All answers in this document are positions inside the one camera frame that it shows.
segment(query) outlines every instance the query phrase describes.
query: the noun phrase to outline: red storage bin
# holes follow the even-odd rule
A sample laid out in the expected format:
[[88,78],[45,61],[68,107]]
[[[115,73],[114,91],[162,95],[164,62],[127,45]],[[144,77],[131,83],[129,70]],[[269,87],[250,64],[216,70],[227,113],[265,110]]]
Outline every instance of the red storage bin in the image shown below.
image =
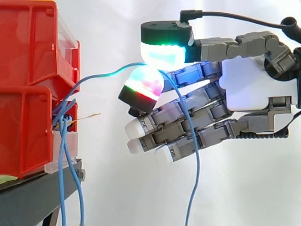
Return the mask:
[[48,88],[0,88],[0,125],[0,175],[21,178],[52,160]]
[[0,0],[0,31],[0,87],[44,86],[63,99],[79,81],[79,42],[55,2]]

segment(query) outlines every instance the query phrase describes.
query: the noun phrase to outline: black cable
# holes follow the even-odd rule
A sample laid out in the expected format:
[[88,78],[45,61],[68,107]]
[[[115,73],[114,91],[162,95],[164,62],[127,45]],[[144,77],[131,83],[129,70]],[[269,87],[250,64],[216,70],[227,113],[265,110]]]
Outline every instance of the black cable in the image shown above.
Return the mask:
[[285,25],[285,24],[272,24],[268,22],[264,22],[261,20],[256,20],[247,16],[241,16],[237,14],[232,14],[232,13],[222,13],[222,12],[203,12],[202,16],[220,16],[220,17],[227,17],[227,18],[232,18],[236,20],[242,20],[242,21],[247,21],[253,24],[259,24],[262,26],[266,27],[272,27],[272,28],[278,28],[278,29],[283,29],[287,27],[291,27],[291,25]]
[[265,138],[288,138],[289,135],[289,131],[288,131],[288,127],[289,125],[299,116],[301,115],[301,111],[299,111],[298,113],[296,113],[293,116],[293,119],[285,126],[283,127],[281,130],[272,133],[272,134],[256,134],[256,133],[244,133],[244,132],[240,132],[240,134],[236,137],[236,139],[265,139]]
[[202,10],[183,10],[180,14],[180,22],[188,23],[189,20],[202,18],[203,16],[220,16],[236,20],[247,21],[253,24],[258,24],[266,27],[281,29],[282,32],[290,39],[301,44],[301,28],[297,25],[297,21],[293,17],[286,17],[281,21],[281,24],[272,24],[261,20],[256,20],[247,16],[241,16],[232,13],[223,12],[203,12]]

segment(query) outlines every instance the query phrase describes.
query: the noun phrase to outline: blue cable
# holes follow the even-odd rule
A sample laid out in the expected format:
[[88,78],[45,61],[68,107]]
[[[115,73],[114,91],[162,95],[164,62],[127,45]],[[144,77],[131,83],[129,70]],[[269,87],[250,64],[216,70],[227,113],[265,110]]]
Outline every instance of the blue cable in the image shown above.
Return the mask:
[[[68,121],[66,119],[64,119],[64,125],[65,124],[66,125],[68,124]],[[84,197],[83,197],[83,192],[82,192],[82,189],[81,189],[79,177],[76,174],[76,171],[75,171],[74,166],[72,164],[72,159],[70,157],[70,154],[69,154],[69,151],[68,151],[68,146],[67,146],[66,142],[64,143],[64,149],[65,149],[66,159],[67,159],[67,162],[68,162],[71,174],[73,176],[73,179],[74,179],[76,187],[77,187],[77,191],[79,193],[80,226],[84,226],[84,223],[85,223],[85,213],[84,213]]]
[[118,74],[119,72],[122,72],[123,70],[129,68],[129,67],[133,67],[133,66],[142,66],[142,65],[146,65],[146,63],[132,63],[132,64],[128,64],[125,65],[121,68],[119,68],[118,70],[111,72],[109,74],[96,74],[96,75],[90,75],[88,77],[85,77],[83,79],[81,79],[78,83],[76,83],[74,85],[74,87],[70,90],[70,92],[67,94],[67,96],[63,99],[63,101],[56,106],[56,108],[52,111],[52,113],[56,113],[61,107],[62,105],[67,101],[67,99],[74,93],[74,91],[77,89],[77,87],[82,84],[83,82],[89,80],[89,79],[94,79],[94,78],[105,78],[105,77],[109,77],[109,76],[113,76],[115,74]]
[[[60,125],[63,123],[63,117],[60,118]],[[66,140],[66,133],[64,132],[67,130],[67,124],[63,125],[63,128],[60,127],[61,133],[61,147],[60,153],[58,158],[58,178],[60,184],[60,204],[61,204],[61,213],[62,213],[62,226],[66,226],[66,209],[65,209],[65,191],[64,191],[64,175],[63,175],[63,147]]]
[[[118,74],[119,72],[121,72],[121,71],[123,71],[123,70],[125,70],[125,69],[127,69],[129,67],[132,67],[132,66],[142,66],[142,65],[146,65],[146,63],[132,63],[132,64],[125,65],[125,66],[121,67],[120,69],[118,69],[118,70],[116,70],[116,71],[114,71],[112,73],[109,73],[109,74],[91,75],[91,76],[88,76],[88,77],[85,77],[85,78],[81,79],[78,83],[76,83],[74,85],[74,87],[71,89],[71,91],[68,93],[68,95],[62,100],[62,102],[52,112],[53,113],[56,113],[57,111],[63,112],[62,108],[64,108],[66,106],[67,99],[74,93],[74,91],[76,90],[76,88],[80,84],[82,84],[83,82],[85,82],[85,81],[87,81],[89,79],[93,79],[93,78],[104,78],[104,77],[113,76],[113,75]],[[200,175],[200,160],[199,160],[199,153],[198,153],[198,141],[197,141],[196,133],[194,131],[194,126],[193,126],[191,117],[190,117],[189,112],[188,112],[187,107],[186,107],[186,103],[184,102],[183,97],[182,97],[182,95],[181,95],[181,93],[180,93],[177,85],[174,83],[174,81],[164,71],[161,71],[161,70],[159,70],[159,71],[172,84],[172,86],[175,89],[177,95],[179,96],[179,99],[180,99],[180,102],[181,102],[181,105],[182,105],[182,110],[184,111],[184,113],[185,113],[185,115],[187,117],[190,129],[191,129],[191,135],[192,135],[192,138],[193,138],[193,144],[194,144],[194,148],[195,148],[195,152],[196,152],[196,157],[197,157],[197,176],[196,176],[195,185],[193,187],[193,190],[192,190],[192,193],[191,193],[191,196],[190,196],[189,205],[188,205],[187,214],[186,214],[186,220],[185,220],[185,226],[188,226],[188,221],[189,221],[189,216],[190,216],[190,210],[191,210],[191,206],[192,206],[192,202],[193,202],[193,198],[194,198],[195,192],[196,192],[197,187],[198,187],[198,180],[199,180],[199,175]],[[80,195],[79,199],[83,200],[81,188],[80,188],[80,191],[79,191],[79,195]]]
[[76,100],[73,99],[68,105],[67,105],[67,101],[65,101],[66,104],[64,104],[61,108],[61,110],[59,111],[59,113],[57,114],[57,116],[52,120],[52,126],[55,126],[57,121],[66,114],[67,111],[69,111],[73,105],[75,105]]
[[196,136],[196,132],[194,131],[194,126],[193,126],[193,123],[192,123],[192,120],[191,120],[191,117],[189,115],[189,112],[187,110],[187,106],[186,106],[186,103],[185,101],[183,100],[183,97],[177,87],[177,85],[174,83],[174,81],[164,72],[164,71],[161,71],[159,70],[165,77],[166,79],[172,84],[173,88],[175,89],[176,93],[178,94],[179,96],[179,99],[180,99],[180,102],[181,102],[181,105],[182,105],[182,108],[184,110],[184,113],[186,115],[186,118],[188,120],[188,123],[189,123],[189,126],[190,126],[190,129],[191,129],[191,135],[192,135],[192,139],[193,139],[193,144],[194,144],[194,150],[196,152],[196,158],[197,158],[197,175],[196,175],[196,181],[195,181],[195,184],[194,184],[194,187],[193,187],[193,190],[192,190],[192,193],[191,193],[191,196],[190,196],[190,200],[189,200],[189,204],[188,204],[188,208],[187,208],[187,214],[186,214],[186,220],[185,220],[185,226],[188,226],[188,221],[189,221],[189,216],[190,216],[190,210],[191,210],[191,206],[192,206],[192,202],[193,202],[193,198],[194,198],[194,195],[196,193],[196,190],[198,188],[198,180],[199,180],[199,174],[200,174],[200,159],[199,159],[199,153],[198,153],[198,140],[197,140],[197,136]]

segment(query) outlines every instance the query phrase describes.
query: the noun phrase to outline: metal shelf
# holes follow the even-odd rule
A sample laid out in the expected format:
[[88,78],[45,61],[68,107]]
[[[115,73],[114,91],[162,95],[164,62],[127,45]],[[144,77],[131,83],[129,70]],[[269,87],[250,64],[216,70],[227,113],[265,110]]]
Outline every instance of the metal shelf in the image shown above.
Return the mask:
[[[82,179],[82,162],[74,164]],[[77,188],[69,168],[65,168],[65,198]],[[55,226],[60,207],[58,172],[40,173],[30,178],[0,186],[0,225],[35,226],[44,219],[43,226]]]

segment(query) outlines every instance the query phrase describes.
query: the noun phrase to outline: white background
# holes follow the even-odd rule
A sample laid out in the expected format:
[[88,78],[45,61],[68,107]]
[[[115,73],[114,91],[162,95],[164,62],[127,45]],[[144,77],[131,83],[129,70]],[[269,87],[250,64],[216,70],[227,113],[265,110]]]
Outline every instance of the white background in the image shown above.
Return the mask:
[[[58,0],[59,11],[81,42],[81,77],[141,61],[140,24],[177,20],[182,9],[224,11],[280,23],[299,19],[297,0]],[[229,37],[268,28],[224,18],[193,23],[196,38]],[[270,29],[294,48],[281,31]],[[195,155],[158,165],[153,153],[131,155],[124,126],[132,120],[118,100],[132,70],[87,81],[77,95],[79,157],[86,226],[183,226],[195,181]],[[163,100],[172,99],[172,94]],[[298,226],[301,224],[300,121],[287,140],[233,140],[202,150],[200,184],[191,226]],[[67,225],[79,223],[77,193],[66,201]]]

